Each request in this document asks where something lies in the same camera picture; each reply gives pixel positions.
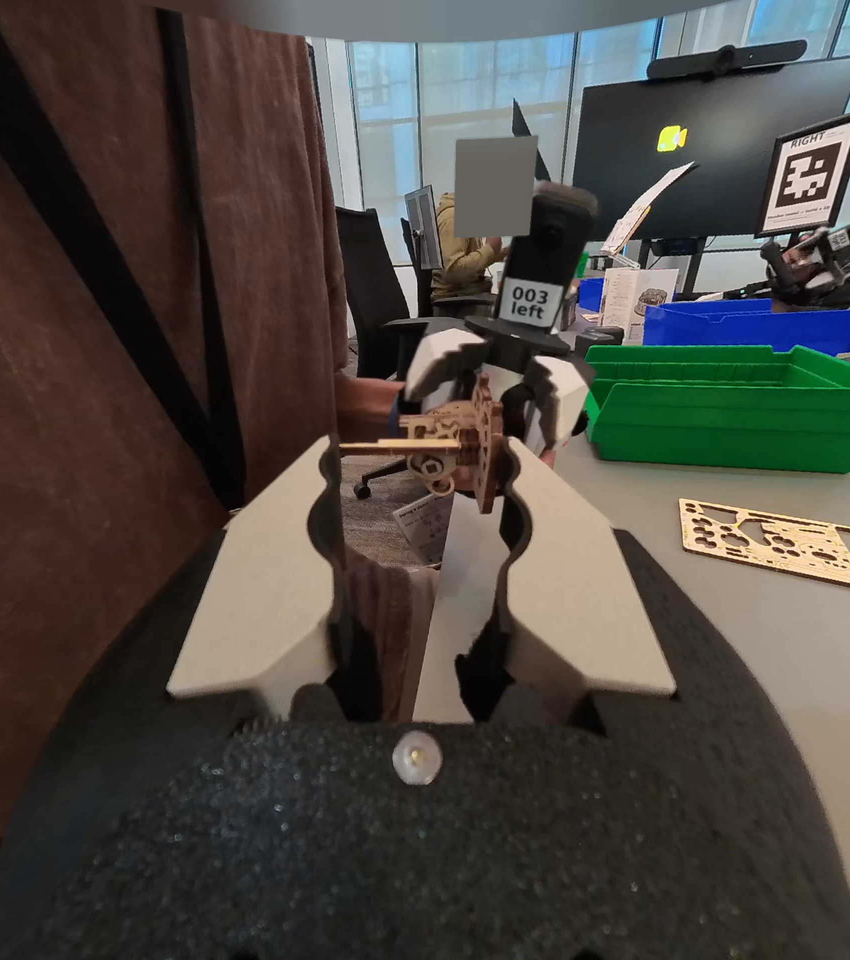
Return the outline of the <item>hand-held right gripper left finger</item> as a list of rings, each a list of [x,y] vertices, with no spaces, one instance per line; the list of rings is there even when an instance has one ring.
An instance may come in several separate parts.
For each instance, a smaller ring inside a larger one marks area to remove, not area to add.
[[[312,443],[228,522],[177,660],[174,699],[250,694],[289,719],[351,642],[338,437]]]

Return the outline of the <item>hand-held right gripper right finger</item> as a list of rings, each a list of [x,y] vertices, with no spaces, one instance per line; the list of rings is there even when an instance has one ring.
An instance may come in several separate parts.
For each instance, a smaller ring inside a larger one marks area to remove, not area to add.
[[[604,514],[516,438],[503,443],[499,536],[507,549],[491,615],[455,659],[461,701],[491,720],[529,689],[558,722],[597,693],[669,699],[678,684]]]

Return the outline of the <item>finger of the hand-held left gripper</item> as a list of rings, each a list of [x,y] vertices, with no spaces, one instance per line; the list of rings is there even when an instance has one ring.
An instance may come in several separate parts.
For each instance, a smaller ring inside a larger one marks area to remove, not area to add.
[[[466,401],[489,353],[489,339],[470,330],[427,330],[407,369],[403,411]]]
[[[580,356],[534,356],[502,394],[503,435],[534,455],[564,446],[583,413],[595,369]]]

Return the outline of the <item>wooden model piece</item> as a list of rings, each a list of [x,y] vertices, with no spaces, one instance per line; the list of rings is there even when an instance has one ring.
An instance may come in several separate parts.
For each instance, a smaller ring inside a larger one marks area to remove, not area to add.
[[[444,403],[421,414],[399,417],[405,431],[398,438],[350,442],[340,446],[344,456],[401,457],[429,495],[450,497],[456,490],[456,472],[471,478],[471,492],[481,515],[491,514],[497,496],[505,436],[503,405],[495,399],[490,377],[480,372],[469,399]]]

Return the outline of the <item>person's left forearm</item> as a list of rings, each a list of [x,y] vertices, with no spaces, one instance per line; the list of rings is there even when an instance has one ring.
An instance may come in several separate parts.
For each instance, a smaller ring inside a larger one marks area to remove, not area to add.
[[[335,374],[336,433],[344,443],[390,438],[388,419],[395,395],[404,383],[395,380]]]

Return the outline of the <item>instruction booklet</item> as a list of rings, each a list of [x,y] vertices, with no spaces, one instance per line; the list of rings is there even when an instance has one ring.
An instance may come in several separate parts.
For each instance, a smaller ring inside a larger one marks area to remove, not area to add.
[[[602,282],[600,323],[621,329],[626,346],[641,346],[647,312],[673,301],[679,277],[679,269],[607,270]]]

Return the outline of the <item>large black monitor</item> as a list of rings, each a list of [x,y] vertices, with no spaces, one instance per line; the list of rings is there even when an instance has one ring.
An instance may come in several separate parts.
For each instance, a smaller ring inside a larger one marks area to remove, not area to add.
[[[592,238],[607,238],[640,195],[690,162],[635,238],[754,234],[777,139],[849,102],[850,56],[586,87],[573,185],[599,202]]]

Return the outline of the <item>pale slanted board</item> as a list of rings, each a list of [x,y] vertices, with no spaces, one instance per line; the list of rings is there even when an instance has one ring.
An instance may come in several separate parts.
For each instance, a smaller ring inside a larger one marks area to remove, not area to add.
[[[692,161],[677,166],[663,174],[652,186],[648,187],[635,199],[630,207],[614,223],[611,231],[603,241],[599,254],[603,257],[615,258],[622,254],[624,247],[633,238],[637,229],[647,218],[657,199],[673,184],[678,182],[689,172],[699,167],[699,163]]]

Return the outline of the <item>small desk monitor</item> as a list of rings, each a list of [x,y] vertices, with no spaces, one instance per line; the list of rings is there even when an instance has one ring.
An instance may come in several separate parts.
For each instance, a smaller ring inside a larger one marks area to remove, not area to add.
[[[443,253],[434,190],[427,184],[404,196],[410,235],[410,255],[417,268],[443,270]]]

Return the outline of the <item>white paper card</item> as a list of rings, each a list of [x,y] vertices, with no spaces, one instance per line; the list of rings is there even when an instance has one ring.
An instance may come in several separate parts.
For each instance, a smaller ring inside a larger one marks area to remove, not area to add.
[[[416,558],[425,566],[443,561],[454,495],[427,494],[392,513],[392,517]]]

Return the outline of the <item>green plastic bin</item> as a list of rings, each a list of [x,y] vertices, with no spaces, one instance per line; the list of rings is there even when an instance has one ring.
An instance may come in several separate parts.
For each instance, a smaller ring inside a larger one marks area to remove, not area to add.
[[[586,435],[611,462],[850,472],[850,362],[796,345],[593,345]]]

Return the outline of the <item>person in brown shirt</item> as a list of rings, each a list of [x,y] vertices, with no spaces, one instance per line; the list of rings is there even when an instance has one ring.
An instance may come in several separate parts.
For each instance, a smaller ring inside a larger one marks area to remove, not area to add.
[[[336,429],[333,189],[305,38],[197,15],[184,30],[253,497]],[[0,2],[0,32],[205,400],[198,242],[155,11]],[[76,687],[225,516],[0,158],[0,843]]]

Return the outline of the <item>blue plastic bin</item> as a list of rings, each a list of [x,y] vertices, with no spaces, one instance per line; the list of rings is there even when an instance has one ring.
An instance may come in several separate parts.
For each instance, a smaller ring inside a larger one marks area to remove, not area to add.
[[[775,311],[768,298],[714,299],[649,306],[644,346],[801,346],[836,356],[850,353],[850,309]]]

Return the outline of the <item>marker sign board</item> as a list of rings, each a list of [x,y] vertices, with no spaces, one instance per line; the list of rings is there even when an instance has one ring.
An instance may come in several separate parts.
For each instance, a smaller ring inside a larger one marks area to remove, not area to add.
[[[755,237],[836,225],[850,180],[850,113],[775,140]]]

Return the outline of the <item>black video bar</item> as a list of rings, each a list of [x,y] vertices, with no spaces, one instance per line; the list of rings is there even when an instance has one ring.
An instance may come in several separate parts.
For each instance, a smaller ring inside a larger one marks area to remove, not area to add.
[[[745,47],[726,44],[715,51],[657,57],[647,66],[647,79],[664,81],[689,76],[718,78],[745,69],[784,66],[800,60],[807,46],[805,39]]]

